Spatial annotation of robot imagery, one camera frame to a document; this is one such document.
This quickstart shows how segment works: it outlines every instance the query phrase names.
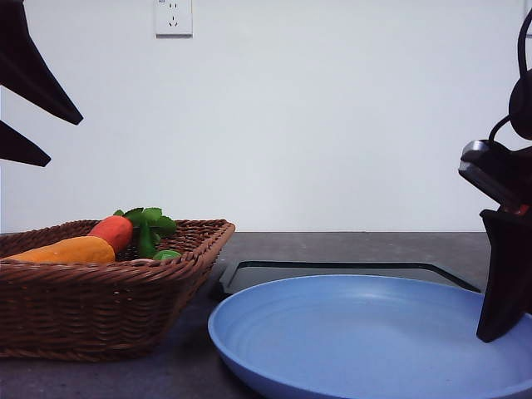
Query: table surface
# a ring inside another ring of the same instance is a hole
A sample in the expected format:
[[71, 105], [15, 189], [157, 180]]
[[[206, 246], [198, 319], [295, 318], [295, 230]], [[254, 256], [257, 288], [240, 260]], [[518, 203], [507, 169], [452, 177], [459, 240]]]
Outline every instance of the table surface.
[[213, 272], [149, 356], [107, 363], [0, 360], [0, 399], [260, 398], [221, 362], [207, 332], [210, 295], [226, 267], [244, 260], [440, 264], [484, 289], [485, 233], [235, 233]]

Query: blue plate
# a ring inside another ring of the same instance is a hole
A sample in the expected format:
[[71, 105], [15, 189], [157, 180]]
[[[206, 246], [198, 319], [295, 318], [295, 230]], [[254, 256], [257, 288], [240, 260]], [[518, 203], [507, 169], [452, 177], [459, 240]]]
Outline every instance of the blue plate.
[[404, 278], [289, 278], [225, 299], [209, 334], [272, 399], [530, 399], [532, 318], [484, 343], [482, 300]]

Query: black wire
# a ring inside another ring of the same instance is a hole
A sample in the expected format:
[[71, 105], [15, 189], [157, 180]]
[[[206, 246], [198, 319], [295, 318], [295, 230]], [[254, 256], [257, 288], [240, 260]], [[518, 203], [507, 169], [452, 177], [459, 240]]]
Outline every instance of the black wire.
[[493, 126], [493, 129], [491, 129], [490, 133], [490, 144], [493, 144], [493, 141], [495, 140], [495, 135], [497, 134], [497, 131], [504, 126], [506, 123], [510, 121], [510, 115], [505, 116], [500, 121], [497, 122], [495, 126]]
[[[521, 26], [521, 30], [519, 32], [519, 37], [517, 38], [517, 62], [519, 63], [519, 75], [520, 75], [520, 81], [523, 85], [523, 102], [521, 102], [521, 109], [525, 104], [528, 103], [529, 97], [530, 97], [530, 89], [529, 85], [526, 79], [526, 74], [528, 71], [528, 67], [526, 65], [526, 34], [529, 31], [530, 23], [532, 22], [532, 9], [530, 9], [529, 13], [526, 15], [525, 20], [523, 21], [523, 25]], [[495, 135], [499, 131], [499, 129], [504, 126], [506, 123], [508, 123], [511, 119], [511, 115], [505, 116], [503, 119], [497, 122], [495, 126], [493, 126], [493, 129], [490, 133], [490, 143], [493, 143], [495, 140]]]
[[517, 60], [519, 62], [519, 74], [521, 78], [525, 77], [526, 72], [528, 71], [528, 67], [526, 66], [526, 33], [529, 31], [531, 22], [532, 9], [526, 15], [517, 39]]

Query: plate rim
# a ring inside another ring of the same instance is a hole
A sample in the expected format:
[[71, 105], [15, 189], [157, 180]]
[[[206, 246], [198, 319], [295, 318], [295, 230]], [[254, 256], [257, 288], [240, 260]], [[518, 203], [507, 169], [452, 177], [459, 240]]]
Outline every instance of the plate rim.
[[[350, 279], [366, 279], [366, 280], [370, 280], [370, 279], [379, 279], [380, 280], [380, 279], [383, 279], [383, 278], [384, 279], [394, 279], [394, 280], [401, 280], [401, 281], [404, 281], [404, 282], [407, 282], [407, 283], [413, 283], [413, 284], [419, 284], [419, 285], [427, 285], [427, 284], [428, 285], [434, 285], [434, 286], [437, 286], [438, 289], [443, 289], [443, 290], [452, 290], [452, 291], [456, 291], [456, 292], [463, 292], [464, 295], [472, 295], [472, 296], [477, 297], [480, 300], [482, 300], [482, 298], [484, 297], [483, 293], [475, 293], [475, 292], [472, 292], [470, 290], [467, 290], [467, 289], [464, 289], [464, 288], [460, 288], [460, 287], [453, 287], [453, 286], [450, 286], [450, 285], [441, 284], [441, 283], [434, 283], [434, 282], [431, 282], [431, 281], [416, 280], [414, 278], [402, 278], [402, 277], [392, 277], [392, 276], [376, 276], [376, 275], [366, 275], [366, 274], [320, 274], [320, 275], [311, 275], [311, 276], [282, 278], [280, 280], [268, 281], [266, 283], [261, 283], [261, 284], [254, 285], [253, 287], [248, 287], [246, 289], [238, 291], [237, 293], [231, 294], [231, 296], [227, 297], [222, 302], [220, 302], [214, 308], [212, 313], [209, 315], [209, 321], [207, 322], [207, 329], [208, 329], [210, 338], [213, 341], [213, 344], [216, 346], [216, 348], [225, 357], [227, 357], [229, 360], [231, 360], [231, 362], [234, 362], [239, 367], [242, 367], [243, 369], [248, 370], [248, 371], [252, 372], [253, 374], [258, 375], [258, 376], [260, 376], [262, 378], [265, 378], [265, 379], [268, 379], [268, 380], [270, 380], [272, 382], [276, 382], [278, 384], [281, 384], [281, 385], [284, 385], [284, 386], [287, 386], [287, 387], [292, 387], [292, 388], [295, 388], [295, 389], [298, 389], [298, 390], [304, 391], [304, 392], [310, 392], [310, 393], [314, 393], [314, 394], [318, 394], [318, 395], [324, 395], [326, 397], [339, 397], [337, 393], [333, 393], [333, 392], [309, 390], [307, 387], [301, 387], [301, 386], [299, 386], [298, 384], [296, 384], [294, 382], [288, 381], [287, 379], [283, 379], [281, 377], [277, 377], [277, 376], [271, 375], [268, 372], [265, 372], [264, 370], [261, 370], [259, 367], [256, 367], [254, 365], [251, 365], [251, 364], [247, 363], [244, 359], [242, 359], [241, 357], [237, 356], [234, 353], [234, 351], [230, 350], [223, 343], [222, 339], [219, 338], [219, 336], [218, 336], [218, 334], [216, 332], [216, 328], [214, 326], [215, 319], [217, 318], [217, 316], [218, 316], [218, 314], [220, 312], [220, 309], [223, 306], [226, 306], [225, 305], [226, 303], [231, 302], [232, 300], [238, 300], [239, 296], [246, 295], [249, 291], [254, 291], [255, 289], [259, 289], [259, 288], [262, 288], [262, 287], [267, 286], [267, 285], [286, 284], [286, 283], [290, 283], [293, 280], [304, 280], [304, 279], [311, 279], [311, 278], [317, 278], [317, 279], [320, 279], [320, 278], [350, 278]], [[524, 318], [528, 318], [530, 320], [530, 319], [532, 319], [532, 315], [530, 315], [529, 313], [526, 313], [524, 315]], [[526, 389], [532, 389], [532, 376], [530, 378], [528, 378], [527, 380], [519, 383], [519, 384], [514, 384], [512, 386], [509, 386], [509, 387], [506, 387], [506, 388], [502, 388], [502, 389], [500, 389], [498, 391], [481, 393], [481, 395], [483, 395], [483, 394], [488, 395], [487, 397], [453, 396], [453, 397], [447, 397], [446, 399], [498, 399], [500, 397], [508, 397], [508, 396], [511, 396], [511, 395], [519, 394], [519, 393], [525, 391]], [[391, 398], [371, 396], [371, 397], [364, 397], [364, 398], [357, 398], [357, 399], [391, 399]]]

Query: orange carrot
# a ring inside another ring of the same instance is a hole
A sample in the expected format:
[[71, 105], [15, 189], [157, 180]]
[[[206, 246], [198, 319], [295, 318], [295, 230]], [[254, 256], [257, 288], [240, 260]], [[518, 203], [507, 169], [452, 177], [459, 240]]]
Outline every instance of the orange carrot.
[[6, 259], [34, 263], [107, 263], [127, 247], [133, 235], [133, 224], [123, 216], [109, 216], [86, 236], [62, 239], [52, 245], [30, 249]]
[[118, 254], [130, 243], [133, 235], [133, 224], [123, 216], [112, 215], [94, 226], [87, 235], [104, 239], [113, 247], [115, 254]]
[[115, 260], [115, 251], [100, 237], [81, 236], [62, 239], [52, 245], [30, 249], [9, 256], [22, 262], [40, 263], [107, 263]]

